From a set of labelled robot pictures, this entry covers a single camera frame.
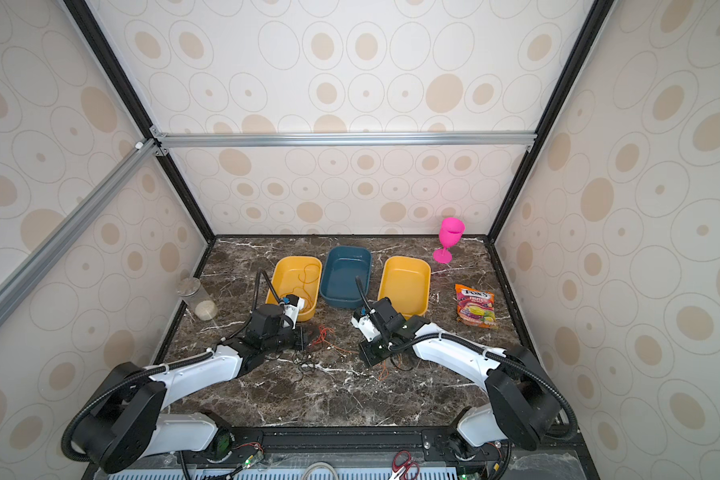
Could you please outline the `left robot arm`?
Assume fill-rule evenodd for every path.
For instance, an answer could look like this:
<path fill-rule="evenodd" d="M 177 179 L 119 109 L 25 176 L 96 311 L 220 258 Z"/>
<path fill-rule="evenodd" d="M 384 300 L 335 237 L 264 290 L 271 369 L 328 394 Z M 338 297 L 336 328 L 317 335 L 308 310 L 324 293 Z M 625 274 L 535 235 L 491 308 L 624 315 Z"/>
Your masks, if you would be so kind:
<path fill-rule="evenodd" d="M 238 332 L 201 354 L 149 367 L 124 362 L 113 368 L 66 426 L 61 453 L 107 474 L 164 453 L 198 452 L 212 462 L 226 460 L 234 441 L 226 421 L 212 413 L 170 414 L 167 409 L 249 374 L 271 355 L 308 346 L 310 334 L 298 324 L 305 298 L 293 293 L 273 298 L 271 304 L 254 302 Z"/>

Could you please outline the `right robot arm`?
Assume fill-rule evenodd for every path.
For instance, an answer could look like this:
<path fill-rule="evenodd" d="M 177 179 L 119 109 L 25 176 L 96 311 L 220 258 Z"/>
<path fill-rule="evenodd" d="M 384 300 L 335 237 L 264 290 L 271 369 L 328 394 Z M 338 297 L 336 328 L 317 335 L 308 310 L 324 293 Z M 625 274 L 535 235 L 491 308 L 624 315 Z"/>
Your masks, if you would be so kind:
<path fill-rule="evenodd" d="M 359 355 L 365 365 L 375 366 L 410 352 L 467 378 L 488 395 L 488 404 L 463 410 L 449 427 L 447 444 L 455 456 L 469 459 L 495 441 L 535 450 L 546 437 L 571 440 L 577 435 L 571 404 L 530 350 L 492 348 L 450 333 L 424 317 L 406 319 L 387 297 L 369 301 L 359 277 L 355 284 L 361 306 L 353 312 L 351 323 L 364 336 Z"/>

